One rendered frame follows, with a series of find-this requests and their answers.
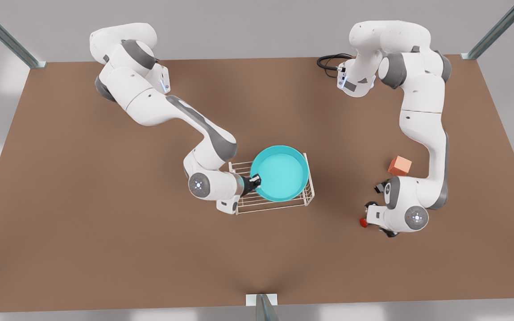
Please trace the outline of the teal round plate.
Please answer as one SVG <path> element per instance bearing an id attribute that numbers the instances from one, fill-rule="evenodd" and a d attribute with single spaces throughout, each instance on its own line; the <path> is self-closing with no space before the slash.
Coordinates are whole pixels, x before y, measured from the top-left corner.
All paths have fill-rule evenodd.
<path id="1" fill-rule="evenodd" d="M 256 192 L 272 202 L 285 202 L 300 195 L 306 187 L 309 173 L 304 154 L 286 145 L 264 149 L 250 168 L 250 175 L 258 175 L 261 179 Z"/>

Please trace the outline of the orange cube block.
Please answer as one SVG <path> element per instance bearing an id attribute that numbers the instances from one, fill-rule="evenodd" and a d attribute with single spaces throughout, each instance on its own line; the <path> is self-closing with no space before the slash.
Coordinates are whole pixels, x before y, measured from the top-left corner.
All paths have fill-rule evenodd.
<path id="1" fill-rule="evenodd" d="M 412 161 L 402 156 L 396 156 L 388 167 L 388 173 L 394 176 L 406 176 L 411 169 Z"/>

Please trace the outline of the silver frame post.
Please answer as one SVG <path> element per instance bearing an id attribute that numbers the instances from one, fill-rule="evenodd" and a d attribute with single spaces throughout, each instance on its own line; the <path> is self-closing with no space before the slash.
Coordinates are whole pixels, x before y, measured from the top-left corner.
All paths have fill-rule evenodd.
<path id="1" fill-rule="evenodd" d="M 274 309 L 278 305 L 277 294 L 246 294 L 245 305 L 255 307 L 255 321 L 279 321 Z"/>
<path id="2" fill-rule="evenodd" d="M 22 62 L 31 69 L 43 69 L 46 67 L 45 61 L 37 60 L 27 49 L 23 47 L 1 24 L 0 42 L 12 51 Z"/>
<path id="3" fill-rule="evenodd" d="M 493 25 L 484 37 L 469 52 L 461 53 L 462 60 L 477 60 L 514 24 L 514 5 Z"/>

